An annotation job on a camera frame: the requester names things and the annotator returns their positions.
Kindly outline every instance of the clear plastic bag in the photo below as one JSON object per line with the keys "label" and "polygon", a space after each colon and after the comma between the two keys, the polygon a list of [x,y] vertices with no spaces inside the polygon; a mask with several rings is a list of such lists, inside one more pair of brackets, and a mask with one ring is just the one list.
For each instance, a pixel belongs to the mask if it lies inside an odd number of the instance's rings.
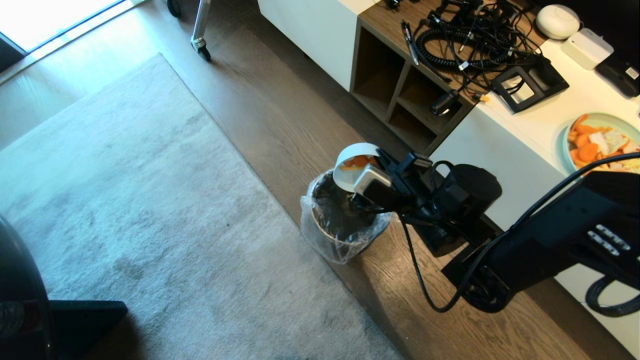
{"label": "clear plastic bag", "polygon": [[351,201],[329,170],[315,178],[300,199],[302,235],[325,259],[346,264],[389,225],[392,213],[374,214]]}

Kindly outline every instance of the hardwood floor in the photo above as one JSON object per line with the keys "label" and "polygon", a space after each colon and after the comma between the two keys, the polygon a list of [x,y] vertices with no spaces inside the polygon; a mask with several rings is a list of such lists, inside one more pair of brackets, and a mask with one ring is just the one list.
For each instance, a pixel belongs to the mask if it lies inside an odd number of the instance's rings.
{"label": "hardwood floor", "polygon": [[[395,156],[406,152],[260,15],[255,0],[213,2],[205,38],[214,61],[202,61],[189,44],[195,6],[182,0],[178,21],[162,0],[150,0],[0,86],[0,148],[160,52],[295,221],[309,181],[345,146],[366,140]],[[454,291],[438,272],[447,259],[415,243],[426,282],[443,303]],[[517,295],[498,314],[464,301],[435,313],[397,223],[348,266],[333,269],[408,359],[630,358],[553,281]]]}

